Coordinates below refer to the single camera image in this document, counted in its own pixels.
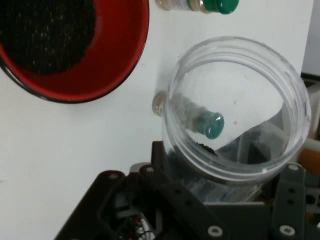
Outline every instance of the jar rim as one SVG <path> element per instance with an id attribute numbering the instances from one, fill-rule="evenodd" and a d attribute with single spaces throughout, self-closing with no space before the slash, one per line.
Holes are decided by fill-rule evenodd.
<path id="1" fill-rule="evenodd" d="M 228 60 L 226 53 L 237 56 L 238 61 L 240 61 L 237 62 L 238 64 L 249 67 L 246 64 L 249 64 L 248 61 L 252 61 L 250 64 L 261 65 L 260 67 L 264 67 L 268 71 L 281 74 L 278 76 L 278 80 L 275 79 L 271 83 L 283 97 L 286 107 L 292 109 L 290 121 L 293 124 L 291 124 L 290 140 L 285 152 L 277 159 L 250 165 L 223 160 L 204 150 L 191 138 L 183 127 L 179 127 L 178 117 L 170 107 L 171 96 L 174 94 L 175 85 L 177 85 L 177 74 L 184 72 L 188 64 L 201 61 L 203 58 L 208 57 L 208 55 L 210 55 L 211 59 L 219 55 L 220 58 L 217 59 L 233 62 L 232 60 Z M 246 56 L 243 55 L 245 53 L 250 53 L 252 59 L 245 59 Z M 291 95 L 288 96 L 286 94 L 286 91 L 289 90 L 291 91 L 291 95 L 295 97 L 294 101 L 290 99 Z M 166 132 L 170 134 L 169 139 L 173 146 L 177 145 L 186 159 L 201 172 L 233 182 L 256 181 L 257 179 L 264 179 L 279 172 L 306 140 L 310 127 L 310 119 L 311 107 L 308 93 L 294 67 L 282 55 L 267 45 L 236 36 L 211 38 L 190 48 L 180 58 L 175 67 L 164 107 L 164 127 L 166 128 Z"/>

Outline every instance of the black speckled material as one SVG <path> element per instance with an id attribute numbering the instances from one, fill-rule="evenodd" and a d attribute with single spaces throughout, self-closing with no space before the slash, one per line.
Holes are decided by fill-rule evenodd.
<path id="1" fill-rule="evenodd" d="M 11 59 L 39 74 L 80 62 L 96 26 L 93 0 L 3 0 L 0 42 Z"/>

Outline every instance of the screw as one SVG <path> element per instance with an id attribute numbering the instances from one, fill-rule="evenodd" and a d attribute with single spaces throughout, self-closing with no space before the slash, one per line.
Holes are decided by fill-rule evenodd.
<path id="1" fill-rule="evenodd" d="M 296 234 L 296 230 L 292 227 L 292 226 L 289 226 L 289 225 L 282 225 L 280 228 L 280 233 L 282 233 L 283 235 L 286 235 L 286 236 L 294 236 Z"/>
<path id="2" fill-rule="evenodd" d="M 115 173 L 111 173 L 110 176 L 109 176 L 110 179 L 117 179 L 118 178 L 118 175 L 115 174 Z"/>
<path id="3" fill-rule="evenodd" d="M 149 167 L 146 168 L 146 171 L 151 173 L 151 172 L 154 172 L 155 169 L 152 166 L 149 166 Z"/>
<path id="4" fill-rule="evenodd" d="M 221 237 L 223 233 L 224 231 L 222 231 L 221 227 L 219 226 L 210 226 L 208 228 L 208 234 L 211 237 L 214 237 L 214 238 Z"/>
<path id="5" fill-rule="evenodd" d="M 299 167 L 298 167 L 297 165 L 293 165 L 293 164 L 290 164 L 290 165 L 288 166 L 288 168 L 289 168 L 290 170 L 293 170 L 293 171 L 299 170 Z"/>

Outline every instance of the clear plastic jar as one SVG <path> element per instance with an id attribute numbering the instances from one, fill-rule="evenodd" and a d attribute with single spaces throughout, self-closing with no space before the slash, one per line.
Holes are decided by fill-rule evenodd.
<path id="1" fill-rule="evenodd" d="M 155 0 L 155 2 L 165 10 L 230 14 L 237 8 L 239 0 Z"/>
<path id="2" fill-rule="evenodd" d="M 224 117 L 217 138 L 186 125 L 190 102 Z M 203 41 L 181 57 L 169 84 L 165 171 L 204 202 L 245 201 L 302 146 L 310 119 L 307 90 L 284 57 L 241 37 Z"/>

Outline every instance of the white wall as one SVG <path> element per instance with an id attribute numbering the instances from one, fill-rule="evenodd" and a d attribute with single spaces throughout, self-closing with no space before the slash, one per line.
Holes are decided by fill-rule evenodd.
<path id="1" fill-rule="evenodd" d="M 314 0 L 302 72 L 320 76 L 320 0 Z"/>

